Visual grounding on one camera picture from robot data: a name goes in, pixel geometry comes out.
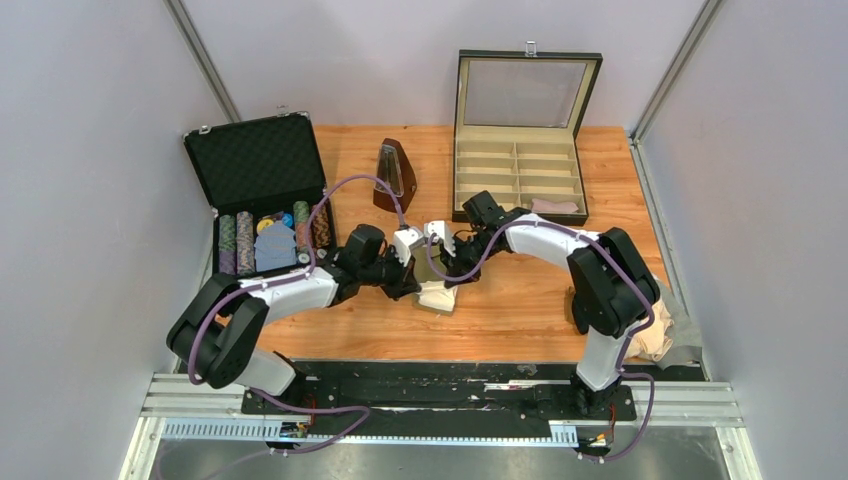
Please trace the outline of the olive green white underwear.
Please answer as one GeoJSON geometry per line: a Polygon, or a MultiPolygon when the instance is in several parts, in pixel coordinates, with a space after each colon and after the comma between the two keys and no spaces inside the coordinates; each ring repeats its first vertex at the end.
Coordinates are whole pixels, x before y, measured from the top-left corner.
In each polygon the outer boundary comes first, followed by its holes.
{"type": "Polygon", "coordinates": [[[428,263],[430,255],[427,254],[426,247],[422,246],[415,250],[413,273],[420,290],[414,295],[413,304],[417,308],[436,314],[452,315],[456,306],[458,287],[446,287],[444,279],[438,276],[438,273],[446,273],[446,268],[439,259],[439,253],[439,249],[435,247],[432,261],[436,270],[433,270],[428,263]]]}

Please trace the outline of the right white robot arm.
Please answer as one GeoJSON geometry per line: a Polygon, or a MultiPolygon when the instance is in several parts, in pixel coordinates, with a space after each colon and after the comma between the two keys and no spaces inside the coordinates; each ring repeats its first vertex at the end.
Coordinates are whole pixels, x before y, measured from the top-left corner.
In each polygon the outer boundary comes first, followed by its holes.
{"type": "Polygon", "coordinates": [[[505,210],[487,192],[463,205],[471,234],[462,239],[443,221],[425,226],[428,248],[439,247],[448,286],[479,279],[485,261],[509,252],[541,259],[568,271],[575,289],[572,315],[586,334],[576,367],[571,403],[596,417],[611,403],[609,387],[623,375],[625,353],[636,333],[655,321],[657,281],[631,237],[620,228],[598,233],[545,220],[523,207],[505,210]]]}

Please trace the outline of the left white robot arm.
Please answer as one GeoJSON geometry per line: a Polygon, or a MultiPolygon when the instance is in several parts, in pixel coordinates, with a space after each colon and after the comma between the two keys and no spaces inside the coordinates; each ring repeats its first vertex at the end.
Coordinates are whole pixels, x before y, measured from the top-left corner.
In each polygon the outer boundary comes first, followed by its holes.
{"type": "Polygon", "coordinates": [[[263,327],[341,304],[363,286],[378,287],[393,300],[419,292],[413,253],[424,242],[416,227],[402,227],[387,238],[381,229],[360,224],[313,270],[246,280],[216,273],[171,327],[166,345],[193,364],[195,379],[211,388],[238,384],[262,390],[279,411],[296,412],[305,403],[306,386],[282,354],[258,348],[263,327]]]}

